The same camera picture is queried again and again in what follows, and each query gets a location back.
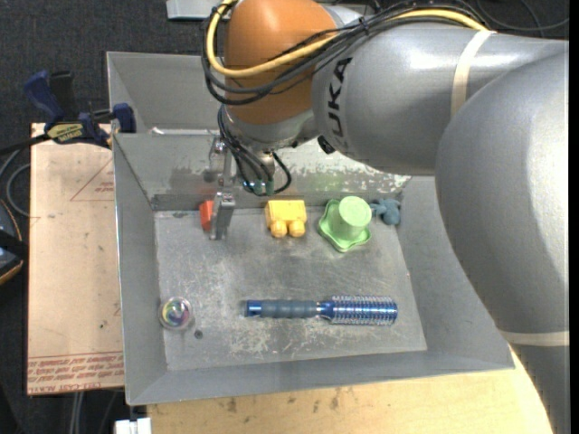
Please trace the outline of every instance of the green plastic cup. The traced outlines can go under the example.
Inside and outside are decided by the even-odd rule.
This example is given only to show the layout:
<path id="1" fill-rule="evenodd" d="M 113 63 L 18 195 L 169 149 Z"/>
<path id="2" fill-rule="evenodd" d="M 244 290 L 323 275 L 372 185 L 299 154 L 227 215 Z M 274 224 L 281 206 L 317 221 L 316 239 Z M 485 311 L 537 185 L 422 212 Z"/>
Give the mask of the green plastic cup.
<path id="1" fill-rule="evenodd" d="M 347 196 L 341 201 L 330 200 L 319 221 L 319 233 L 340 252 L 346 252 L 370 239 L 368 224 L 372 210 L 366 201 L 357 196 Z"/>

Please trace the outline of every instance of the blue clamp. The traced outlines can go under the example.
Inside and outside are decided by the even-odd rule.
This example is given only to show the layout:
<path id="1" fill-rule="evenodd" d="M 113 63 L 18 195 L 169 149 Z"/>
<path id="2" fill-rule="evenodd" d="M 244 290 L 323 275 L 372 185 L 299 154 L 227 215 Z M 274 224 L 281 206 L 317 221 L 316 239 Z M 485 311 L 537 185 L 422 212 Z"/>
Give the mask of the blue clamp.
<path id="1" fill-rule="evenodd" d="M 396 199 L 380 199 L 378 203 L 371 203 L 373 215 L 379 215 L 386 225 L 398 225 L 400 223 L 400 201 Z"/>
<path id="2" fill-rule="evenodd" d="M 100 128 L 99 120 L 116 119 L 120 132 L 137 131 L 133 110 L 127 103 L 119 103 L 112 111 L 104 114 L 81 112 L 76 119 L 65 120 L 64 110 L 52 93 L 48 78 L 47 71 L 37 72 L 24 84 L 24 93 L 38 109 L 49 115 L 49 120 L 44 125 L 44 134 L 56 143 L 90 140 L 97 146 L 109 147 L 110 134 Z"/>

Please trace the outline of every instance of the black carpet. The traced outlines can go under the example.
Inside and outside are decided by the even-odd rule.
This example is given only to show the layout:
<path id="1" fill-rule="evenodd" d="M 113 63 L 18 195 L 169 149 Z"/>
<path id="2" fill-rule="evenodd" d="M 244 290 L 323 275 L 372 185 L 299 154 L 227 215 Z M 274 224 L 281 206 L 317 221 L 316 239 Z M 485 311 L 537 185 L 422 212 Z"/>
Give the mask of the black carpet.
<path id="1" fill-rule="evenodd" d="M 365 2 L 367 0 L 347 0 Z M 400 0 L 379 0 L 391 4 Z M 569 0 L 470 0 L 498 23 L 505 33 L 568 39 Z M 555 27 L 539 31 L 537 24 Z M 44 122 L 23 93 L 24 82 L 35 72 L 73 71 L 77 101 L 86 110 L 107 108 L 106 52 L 199 54 L 197 23 L 169 22 L 166 0 L 0 0 L 0 148 L 28 138 L 31 122 Z M 22 152 L 0 179 L 5 183 L 19 165 L 29 162 Z M 0 165 L 5 156 L 0 156 Z M 14 187 L 21 207 L 29 201 L 29 183 L 22 174 Z M 27 220 L 18 216 L 27 239 Z M 25 395 L 26 269 L 0 287 L 0 434 L 18 427 L 26 433 L 68 432 L 72 395 Z M 81 432 L 95 433 L 113 392 L 87 392 Z M 129 416 L 123 397 L 116 396 L 110 418 Z"/>

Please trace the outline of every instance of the white object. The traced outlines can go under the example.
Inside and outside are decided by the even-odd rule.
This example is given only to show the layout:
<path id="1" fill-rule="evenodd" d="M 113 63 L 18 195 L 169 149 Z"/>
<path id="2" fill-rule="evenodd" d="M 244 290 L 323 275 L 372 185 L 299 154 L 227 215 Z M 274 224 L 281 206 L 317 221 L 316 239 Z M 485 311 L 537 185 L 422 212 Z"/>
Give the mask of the white object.
<path id="1" fill-rule="evenodd" d="M 151 434 L 153 428 L 151 427 L 150 418 L 139 418 L 136 421 L 119 420 L 115 422 L 114 434 Z"/>

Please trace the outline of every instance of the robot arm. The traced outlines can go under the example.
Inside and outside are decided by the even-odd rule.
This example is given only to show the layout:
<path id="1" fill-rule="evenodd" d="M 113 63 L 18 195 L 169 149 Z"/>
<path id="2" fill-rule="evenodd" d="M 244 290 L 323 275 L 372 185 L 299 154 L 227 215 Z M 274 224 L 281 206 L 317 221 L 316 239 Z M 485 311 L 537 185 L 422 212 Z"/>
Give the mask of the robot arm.
<path id="1" fill-rule="evenodd" d="M 258 159 L 322 136 L 378 170 L 435 175 L 457 258 L 569 431 L 568 42 L 493 33 L 449 1 L 361 18 L 231 0 L 213 20 L 231 6 L 224 67 L 204 54 L 210 90 L 227 90 L 222 132 Z"/>

